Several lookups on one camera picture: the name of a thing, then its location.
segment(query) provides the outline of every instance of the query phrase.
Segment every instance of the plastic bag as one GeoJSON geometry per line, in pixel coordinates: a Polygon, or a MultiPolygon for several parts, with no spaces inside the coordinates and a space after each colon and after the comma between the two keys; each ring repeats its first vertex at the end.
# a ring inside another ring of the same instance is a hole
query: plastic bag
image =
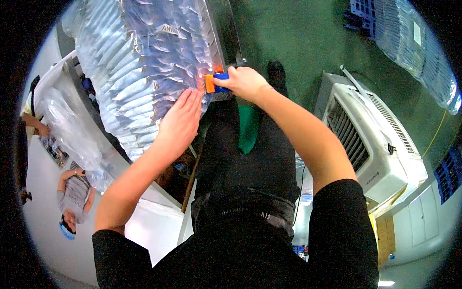
{"type": "MultiPolygon", "coordinates": [[[[213,73],[198,11],[196,0],[77,0],[62,17],[93,82],[104,128],[133,161],[181,92],[203,87],[202,75],[213,73]],[[140,133],[144,128],[150,131],[140,133]],[[124,141],[128,135],[134,138],[124,141]]],[[[203,97],[203,113],[230,95],[217,97],[203,97]]]]}
{"type": "Polygon", "coordinates": [[[57,89],[52,87],[43,95],[44,116],[57,144],[84,170],[98,169],[103,156],[82,120],[71,110],[57,89]]]}
{"type": "Polygon", "coordinates": [[[295,152],[295,179],[297,186],[302,190],[301,195],[313,196],[313,176],[297,152],[295,152]]]}
{"type": "Polygon", "coordinates": [[[455,115],[461,95],[434,33],[408,0],[374,0],[377,46],[428,89],[437,104],[455,115]]]}
{"type": "Polygon", "coordinates": [[[91,186],[101,195],[114,182],[114,178],[101,166],[97,170],[86,171],[85,174],[91,186]]]}

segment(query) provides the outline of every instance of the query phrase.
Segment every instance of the wooden stick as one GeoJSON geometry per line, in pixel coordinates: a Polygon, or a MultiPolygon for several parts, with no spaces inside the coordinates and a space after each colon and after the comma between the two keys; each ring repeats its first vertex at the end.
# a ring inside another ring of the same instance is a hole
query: wooden stick
{"type": "Polygon", "coordinates": [[[197,159],[196,159],[196,163],[194,164],[193,172],[191,173],[191,177],[189,178],[188,187],[186,188],[186,194],[184,195],[183,206],[181,206],[181,212],[182,213],[186,212],[186,207],[188,206],[189,197],[191,196],[191,191],[192,191],[193,185],[194,185],[194,178],[195,178],[196,168],[197,168],[197,165],[199,164],[199,159],[201,158],[202,148],[203,147],[204,147],[204,144],[201,144],[201,151],[197,155],[197,159]]]}

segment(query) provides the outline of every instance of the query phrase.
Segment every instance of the white air cooler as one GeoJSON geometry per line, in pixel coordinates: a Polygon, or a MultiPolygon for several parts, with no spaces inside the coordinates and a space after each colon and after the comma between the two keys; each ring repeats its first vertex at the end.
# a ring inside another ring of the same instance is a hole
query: white air cooler
{"type": "Polygon", "coordinates": [[[366,91],[365,98],[348,84],[329,86],[327,101],[321,101],[324,114],[318,117],[340,139],[369,203],[368,211],[378,217],[428,178],[424,163],[403,125],[377,95],[366,91]]]}

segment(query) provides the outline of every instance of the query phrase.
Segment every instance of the gray shirt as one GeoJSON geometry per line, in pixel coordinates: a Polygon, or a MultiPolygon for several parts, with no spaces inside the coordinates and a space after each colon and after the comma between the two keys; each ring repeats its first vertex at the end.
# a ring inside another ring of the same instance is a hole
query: gray shirt
{"type": "Polygon", "coordinates": [[[75,214],[75,221],[83,224],[88,219],[88,213],[84,212],[85,199],[89,190],[86,185],[76,177],[70,177],[66,181],[66,192],[57,191],[56,200],[62,214],[71,209],[75,214]]]}

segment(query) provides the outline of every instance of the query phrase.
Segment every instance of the person's hand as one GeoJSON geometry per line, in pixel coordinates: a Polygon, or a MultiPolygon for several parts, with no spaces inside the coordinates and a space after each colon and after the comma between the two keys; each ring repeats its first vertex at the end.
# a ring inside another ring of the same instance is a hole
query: person's hand
{"type": "Polygon", "coordinates": [[[202,93],[197,89],[186,89],[160,123],[154,144],[165,149],[172,161],[183,154],[197,135],[201,100],[202,93]]]}
{"type": "Polygon", "coordinates": [[[43,123],[39,123],[38,125],[38,133],[39,135],[43,135],[45,137],[48,137],[50,135],[50,128],[43,123]]]}
{"type": "Polygon", "coordinates": [[[82,169],[81,167],[78,167],[77,168],[77,175],[84,177],[85,176],[84,169],[82,169]]]}
{"type": "Polygon", "coordinates": [[[263,86],[271,87],[266,79],[250,67],[228,68],[229,79],[212,78],[215,85],[226,87],[236,96],[253,103],[258,102],[258,91],[263,86]]]}

